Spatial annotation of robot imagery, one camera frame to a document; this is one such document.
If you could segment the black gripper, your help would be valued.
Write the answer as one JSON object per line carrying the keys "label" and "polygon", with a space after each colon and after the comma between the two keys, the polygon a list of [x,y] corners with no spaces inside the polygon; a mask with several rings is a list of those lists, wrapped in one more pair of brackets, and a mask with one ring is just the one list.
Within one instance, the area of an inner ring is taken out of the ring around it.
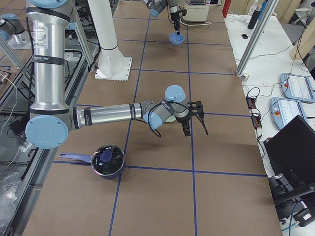
{"label": "black gripper", "polygon": [[178,22],[180,20],[180,12],[171,12],[171,20],[173,21],[175,32],[180,34],[180,23]]}
{"label": "black gripper", "polygon": [[190,125],[189,125],[190,119],[191,119],[191,116],[189,115],[181,117],[181,118],[176,117],[176,121],[182,125],[183,132],[186,137],[190,136]]}

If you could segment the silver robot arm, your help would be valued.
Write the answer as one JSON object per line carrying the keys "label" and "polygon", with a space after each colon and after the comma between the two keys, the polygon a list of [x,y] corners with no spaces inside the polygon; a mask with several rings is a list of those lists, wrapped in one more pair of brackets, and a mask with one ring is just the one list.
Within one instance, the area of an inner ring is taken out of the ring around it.
{"label": "silver robot arm", "polygon": [[[129,103],[98,108],[70,108],[64,96],[64,44],[65,29],[75,13],[73,0],[27,0],[27,16],[33,24],[35,100],[30,106],[30,120],[25,129],[27,140],[38,148],[60,146],[68,133],[84,126],[143,118],[156,130],[170,117],[179,122],[188,118],[187,100],[183,89],[170,86],[165,98],[154,102]],[[143,0],[150,15],[157,17],[168,7],[176,33],[187,10],[178,6],[178,0]],[[96,79],[126,81],[132,58],[119,51],[112,11],[108,0],[88,0],[97,33],[100,55]]]}
{"label": "silver robot arm", "polygon": [[165,8],[169,10],[169,22],[173,24],[177,35],[180,34],[180,14],[182,12],[177,0],[142,0],[149,9],[150,15],[157,17]]}

